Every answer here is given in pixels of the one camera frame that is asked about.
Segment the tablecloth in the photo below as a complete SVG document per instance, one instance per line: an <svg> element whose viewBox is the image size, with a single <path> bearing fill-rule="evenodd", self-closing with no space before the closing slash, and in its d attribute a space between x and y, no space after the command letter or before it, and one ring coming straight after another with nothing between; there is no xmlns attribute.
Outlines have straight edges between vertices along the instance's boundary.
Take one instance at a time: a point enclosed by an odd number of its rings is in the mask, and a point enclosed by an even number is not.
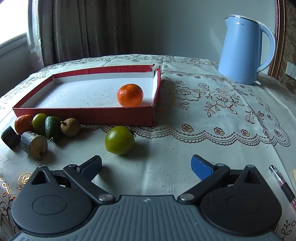
<svg viewBox="0 0 296 241"><path fill-rule="evenodd" d="M11 239L17 227L11 206L40 164L51 170L81 164L94 155L103 161L94 183L116 197L121 194L175 197L200 182L190 166L194 154L232 169L255 165L282 205L275 229L284 240L296 240L296 216L268 171L275 165L292 189L295 163L296 96L275 79L260 74L262 85L244 85L225 79L217 64L198 58L120 55L86 58L48 66L0 98L0 132L16 118L12 106L52 74L100 66L160 64L161 87L153 127L131 127L136 146L117 156L106 151L108 125L83 124L75 138L49 143L42 161L24 151L11 151L0 140L0 239Z"/></svg>

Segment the orange fruit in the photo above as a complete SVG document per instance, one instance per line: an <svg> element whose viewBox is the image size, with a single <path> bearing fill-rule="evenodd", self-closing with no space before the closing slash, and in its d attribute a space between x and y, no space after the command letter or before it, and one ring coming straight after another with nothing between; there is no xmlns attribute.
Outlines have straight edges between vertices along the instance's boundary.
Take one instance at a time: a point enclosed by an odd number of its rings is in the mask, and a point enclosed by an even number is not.
<svg viewBox="0 0 296 241"><path fill-rule="evenodd" d="M21 115L15 120L15 131L18 134L23 134L26 131L34 131L32 126L33 116L32 115Z"/></svg>
<svg viewBox="0 0 296 241"><path fill-rule="evenodd" d="M117 92L117 100L123 107L138 106L143 100L143 90L135 84L124 85Z"/></svg>

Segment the brand text on kettle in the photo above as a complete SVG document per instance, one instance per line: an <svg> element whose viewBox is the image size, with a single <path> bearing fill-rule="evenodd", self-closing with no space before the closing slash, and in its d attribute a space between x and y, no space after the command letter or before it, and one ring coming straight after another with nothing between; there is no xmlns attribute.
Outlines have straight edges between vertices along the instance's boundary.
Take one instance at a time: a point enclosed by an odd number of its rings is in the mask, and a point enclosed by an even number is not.
<svg viewBox="0 0 296 241"><path fill-rule="evenodd" d="M239 22L239 21L237 21L237 20L236 20L234 23L235 23L235 24L244 25L243 23L240 23L240 22Z"/></svg>

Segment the window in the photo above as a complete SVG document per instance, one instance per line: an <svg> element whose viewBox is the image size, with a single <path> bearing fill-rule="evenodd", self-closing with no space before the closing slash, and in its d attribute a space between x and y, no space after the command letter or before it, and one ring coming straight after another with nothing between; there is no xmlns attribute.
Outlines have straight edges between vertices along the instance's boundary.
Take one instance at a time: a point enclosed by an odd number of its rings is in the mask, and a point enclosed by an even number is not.
<svg viewBox="0 0 296 241"><path fill-rule="evenodd" d="M0 0L0 44L27 32L28 0Z"/></svg>

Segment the green tomato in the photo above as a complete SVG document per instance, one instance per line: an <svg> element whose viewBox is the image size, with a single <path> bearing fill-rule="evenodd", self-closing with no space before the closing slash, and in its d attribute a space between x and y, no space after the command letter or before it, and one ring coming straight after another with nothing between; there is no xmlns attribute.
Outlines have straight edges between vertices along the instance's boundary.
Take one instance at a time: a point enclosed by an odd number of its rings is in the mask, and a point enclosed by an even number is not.
<svg viewBox="0 0 296 241"><path fill-rule="evenodd" d="M34 116L32 125L34 131L37 134L43 135L45 134L45 119L47 118L46 114L40 113Z"/></svg>
<svg viewBox="0 0 296 241"><path fill-rule="evenodd" d="M122 155L127 153L135 145L133 134L124 126L113 127L105 138L105 147L107 151Z"/></svg>

